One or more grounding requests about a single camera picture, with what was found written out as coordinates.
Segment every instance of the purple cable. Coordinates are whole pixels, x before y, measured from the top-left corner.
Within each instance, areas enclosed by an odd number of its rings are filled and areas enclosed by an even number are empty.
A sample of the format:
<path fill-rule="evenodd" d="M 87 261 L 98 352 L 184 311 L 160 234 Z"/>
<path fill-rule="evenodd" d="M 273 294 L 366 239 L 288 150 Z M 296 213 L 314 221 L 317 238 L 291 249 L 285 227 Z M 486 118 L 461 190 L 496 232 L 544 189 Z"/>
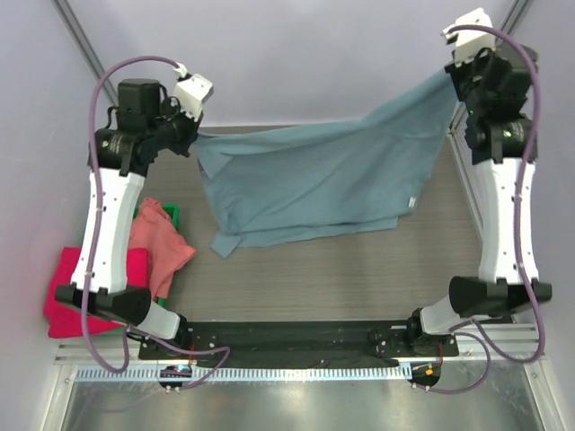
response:
<path fill-rule="evenodd" d="M 525 150 L 521 156 L 521 164 L 519 165 L 519 171 L 517 172 L 517 180 L 515 182 L 515 197 L 514 197 L 514 205 L 513 205 L 513 236 L 514 236 L 514 246 L 515 246 L 515 256 L 517 260 L 517 270 L 519 271 L 519 275 L 521 276 L 521 280 L 523 281 L 523 285 L 525 286 L 527 296 L 529 297 L 529 302 L 533 307 L 533 312 L 535 314 L 535 325 L 537 327 L 537 331 L 539 333 L 539 337 L 537 340 L 537 349 L 535 353 L 526 359 L 516 358 L 508 353 L 505 353 L 501 350 L 489 337 L 485 329 L 481 326 L 478 321 L 473 321 L 475 325 L 477 325 L 478 330 L 484 336 L 485 341 L 487 344 L 493 348 L 501 357 L 505 359 L 515 362 L 518 364 L 529 364 L 536 361 L 544 352 L 545 349 L 545 327 L 543 324 L 543 316 L 541 314 L 541 307 L 537 302 L 537 298 L 535 296 L 535 292 L 533 287 L 531 286 L 531 280 L 525 271 L 525 264 L 523 261 L 523 248 L 521 244 L 521 190 L 523 189 L 523 180 L 525 178 L 525 170 L 528 164 L 529 155 L 532 153 L 534 145 L 535 145 L 535 138 L 537 136 L 537 129 L 539 128 L 539 119 L 541 117 L 541 88 L 539 85 L 539 78 L 537 76 L 537 70 L 535 69 L 535 65 L 531 60 L 531 57 L 526 53 L 521 45 L 515 42 L 511 36 L 509 36 L 506 32 L 493 29 L 491 27 L 484 27 L 482 25 L 457 25 L 451 29 L 451 31 L 464 31 L 464 30 L 472 30 L 472 31 L 483 31 L 485 33 L 490 33 L 496 38 L 504 40 L 507 42 L 516 52 L 521 56 L 527 70 L 529 72 L 529 77 L 531 78 L 531 84 L 533 87 L 533 118 L 532 118 L 532 126 L 531 130 L 529 130 L 529 136 L 527 137 L 527 142 L 525 146 Z"/>
<path fill-rule="evenodd" d="M 485 352 L 485 361 L 486 361 L 485 371 L 483 372 L 483 375 L 474 384 L 471 384 L 471 385 L 467 386 L 466 388 L 461 388 L 461 389 L 427 388 L 426 386 L 423 386 L 422 384 L 416 384 L 415 386 L 417 388 L 422 389 L 424 391 L 442 393 L 444 395 L 459 395 L 461 393 L 466 393 L 466 392 L 472 391 L 473 389 L 482 385 L 483 382 L 485 382 L 485 380 L 487 380 L 487 377 L 489 376 L 489 373 L 491 372 L 491 355 L 489 353 L 489 349 L 487 348 L 487 346 L 485 345 L 483 340 L 474 334 L 470 334 L 469 332 L 456 332 L 454 335 L 470 337 L 472 339 L 475 339 L 481 345 L 481 347 L 483 348 L 483 351 Z"/>
<path fill-rule="evenodd" d="M 90 112 L 89 112 L 89 119 L 88 119 L 88 121 L 89 121 L 88 132 L 89 132 L 89 139 L 90 139 L 90 141 L 89 141 L 90 142 L 90 145 L 89 145 L 90 161 L 91 161 L 91 168 L 92 168 L 93 175 L 94 175 L 94 182 L 96 185 L 96 217 L 95 217 L 95 223 L 94 223 L 94 227 L 93 227 L 92 246 L 90 247 L 90 251 L 88 254 L 88 260 L 86 263 L 86 275 L 85 275 L 85 279 L 84 279 L 84 291 L 82 292 L 82 313 L 81 313 L 82 334 L 84 335 L 84 339 L 86 341 L 87 348 L 90 351 L 90 353 L 92 354 L 94 360 L 102 368 L 104 368 L 105 370 L 109 371 L 110 373 L 114 373 L 114 374 L 121 374 L 124 371 L 126 371 L 126 369 L 128 368 L 128 364 L 129 364 L 129 350 L 128 350 L 128 337 L 127 337 L 128 328 L 127 327 L 124 328 L 124 330 L 122 332 L 122 347 L 124 349 L 124 364 L 120 368 L 116 368 L 116 367 L 108 364 L 104 360 L 104 358 L 102 358 L 100 356 L 100 354 L 98 353 L 98 350 L 96 349 L 95 345 L 92 342 L 92 338 L 90 336 L 90 331 L 88 329 L 88 297 L 89 297 L 89 292 L 90 292 L 90 281 L 92 279 L 92 273 L 93 273 L 93 262 L 94 262 L 94 259 L 96 256 L 96 250 L 98 247 L 98 238 L 100 236 L 100 230 L 102 228 L 102 206 L 103 206 L 102 177 L 100 175 L 100 169 L 99 169 L 100 166 L 98 164 L 98 154 L 96 151 L 96 138 L 95 138 L 96 105 L 98 102 L 98 96 L 100 95 L 100 91 L 102 90 L 104 83 L 110 78 L 110 76 L 114 72 L 120 70 L 122 67 L 133 65 L 134 63 L 140 63 L 142 61 L 159 61 L 161 63 L 167 63 L 168 65 L 178 67 L 178 64 L 175 61 L 173 61 L 169 58 L 158 57 L 158 56 L 134 57 L 134 58 L 131 58 L 129 60 L 122 61 L 121 63 L 118 63 L 117 65 L 111 67 L 108 71 L 106 71 L 106 73 L 102 76 L 102 78 L 100 78 L 100 80 L 98 80 L 98 83 L 96 84 L 96 86 L 93 90 L 92 99 L 90 101 Z M 205 382 L 220 366 L 222 366 L 222 364 L 225 362 L 225 360 L 227 359 L 227 357 L 229 356 L 229 353 L 230 353 L 229 347 L 218 347 L 218 348 L 214 348 L 212 350 L 199 351 L 199 352 L 182 350 L 182 349 L 178 349 L 177 347 L 172 346 L 171 344 L 169 344 L 169 343 L 167 343 L 161 339 L 157 339 L 155 337 L 152 337 L 150 334 L 147 334 L 147 333 L 142 332 L 140 330 L 138 330 L 137 333 L 140 335 L 144 335 L 146 337 L 150 337 L 151 339 L 153 339 L 158 344 L 161 344 L 164 347 L 167 347 L 173 351 L 187 354 L 187 355 L 207 356 L 207 355 L 212 355 L 212 354 L 219 353 L 219 352 L 224 352 L 224 351 L 226 352 L 224 357 L 222 357 L 222 359 L 219 361 L 219 363 L 209 373 L 207 373 L 205 376 L 198 379 L 196 382 L 189 383 L 187 385 L 182 386 L 183 389 L 190 389 L 190 388 L 196 387 L 199 384 L 202 384 L 203 382 Z"/>
<path fill-rule="evenodd" d="M 142 335 L 142 336 L 148 336 L 147 333 L 141 331 L 141 330 L 134 330 L 132 329 L 132 331 L 136 334 Z M 192 389 L 195 388 L 197 386 L 200 386 L 202 383 L 204 383 L 208 378 L 210 378 L 212 375 L 214 375 L 214 373 L 220 369 L 222 367 L 222 365 L 224 364 L 224 362 L 227 360 L 227 358 L 230 355 L 230 347 L 216 347 L 210 350 L 185 350 L 182 348 L 178 348 L 175 346 L 172 346 L 171 344 L 169 344 L 168 342 L 166 342 L 163 339 L 159 339 L 157 337 L 154 336 L 149 336 L 150 339 L 152 339 L 153 341 L 155 341 L 158 344 L 161 344 L 162 346 L 169 348 L 170 350 L 176 352 L 176 353 L 180 353 L 182 355 L 194 355 L 194 356 L 208 356 L 208 355 L 214 355 L 215 353 L 220 353 L 220 352 L 224 352 L 224 355 L 221 357 L 221 359 L 217 362 L 217 364 L 212 367 L 211 370 L 209 370 L 205 375 L 203 375 L 202 377 L 200 377 L 198 380 L 194 381 L 194 382 L 190 382 L 190 383 L 186 383 L 183 384 L 181 386 L 181 390 L 185 391 L 187 389 Z M 93 396 L 94 393 L 88 393 L 86 394 L 86 405 L 89 404 L 91 407 L 98 409 L 100 412 L 102 413 L 124 413 L 130 409 L 133 409 L 137 406 L 139 406 L 140 404 L 142 404 L 143 402 L 149 400 L 150 398 L 154 397 L 155 395 L 159 395 L 161 393 L 165 393 L 165 391 L 163 389 L 157 390 L 157 391 L 152 391 L 150 393 L 148 393 L 147 395 L 143 396 L 142 398 L 140 398 L 139 400 L 133 402 L 132 404 L 129 404 L 126 407 L 122 407 L 121 409 L 106 409 L 106 408 L 101 408 L 101 407 L 97 407 L 93 405 Z M 78 417 L 78 420 L 76 421 L 79 422 L 80 417 L 84 414 L 84 412 L 82 411 Z"/>

